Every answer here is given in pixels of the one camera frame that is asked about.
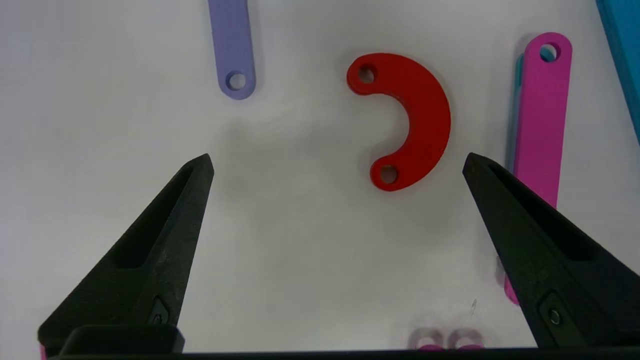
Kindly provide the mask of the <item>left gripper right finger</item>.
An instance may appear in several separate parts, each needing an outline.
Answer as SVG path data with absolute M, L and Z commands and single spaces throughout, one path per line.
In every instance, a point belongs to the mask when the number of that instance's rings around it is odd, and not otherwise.
M 636 272 L 494 160 L 462 175 L 538 347 L 639 346 Z

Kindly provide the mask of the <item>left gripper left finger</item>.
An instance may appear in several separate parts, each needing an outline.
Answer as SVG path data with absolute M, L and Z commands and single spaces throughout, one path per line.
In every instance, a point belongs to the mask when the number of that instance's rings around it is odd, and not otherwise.
M 38 330 L 61 346 L 82 326 L 176 325 L 188 285 L 214 168 L 186 162 Z

